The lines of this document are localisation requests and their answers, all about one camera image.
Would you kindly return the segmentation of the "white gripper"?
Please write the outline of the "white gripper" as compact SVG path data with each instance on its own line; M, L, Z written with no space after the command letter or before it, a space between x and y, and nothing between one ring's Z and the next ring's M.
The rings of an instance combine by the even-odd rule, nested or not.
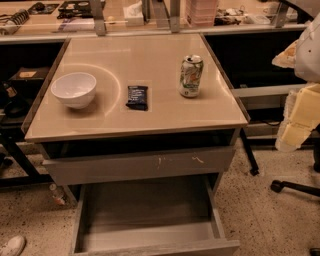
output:
M307 83L299 91L291 90L286 98L275 147L281 152L299 149L320 124L320 84Z

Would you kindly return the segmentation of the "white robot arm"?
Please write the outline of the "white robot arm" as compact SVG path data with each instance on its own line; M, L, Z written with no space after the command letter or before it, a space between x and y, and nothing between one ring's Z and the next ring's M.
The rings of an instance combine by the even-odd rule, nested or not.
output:
M276 149L291 152L300 148L320 124L320 14L296 41L274 57L272 64L293 68L294 74L306 81L302 89L289 92L277 133Z

